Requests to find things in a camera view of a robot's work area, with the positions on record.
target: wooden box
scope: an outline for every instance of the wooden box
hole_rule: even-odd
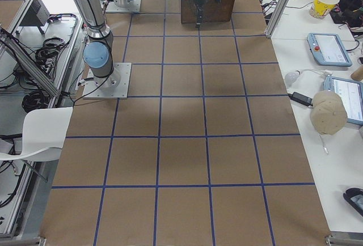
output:
[[[231,20],[235,0],[208,0],[204,5],[202,22],[228,22]],[[193,0],[181,0],[181,23],[195,23],[196,14]]]

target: white chair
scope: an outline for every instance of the white chair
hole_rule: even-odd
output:
[[[46,162],[61,156],[73,108],[37,109],[29,112],[23,123],[22,153],[10,155],[0,152],[0,161],[21,159],[44,181],[47,181],[27,161]]]

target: screen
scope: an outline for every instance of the screen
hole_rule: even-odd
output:
[[[326,62],[346,63],[344,53],[333,35],[315,35],[323,59]]]
[[[363,121],[360,85],[337,79],[333,79],[333,85],[334,92],[337,93],[343,101],[348,118],[351,120]]]

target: paper cup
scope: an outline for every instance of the paper cup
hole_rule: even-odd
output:
[[[337,5],[339,0],[314,0],[309,14],[314,18],[323,19]]]

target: metal mounting plate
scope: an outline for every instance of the metal mounting plate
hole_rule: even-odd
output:
[[[90,92],[92,93],[85,96],[84,99],[115,99],[117,97],[119,97],[120,99],[127,98],[131,75],[131,63],[113,63],[113,65],[121,75],[120,83],[117,86],[108,87],[105,89],[102,89],[101,87],[96,91],[92,92],[92,90],[95,90],[97,88],[95,82],[93,80],[86,82],[85,89],[83,90],[83,96]],[[91,70],[88,72],[87,77],[93,77],[93,73]]]
[[[128,2],[128,5],[125,7],[116,6],[114,2],[110,2],[106,9],[107,13],[118,13],[118,14],[127,14],[130,12],[140,13],[141,0],[133,0]]]

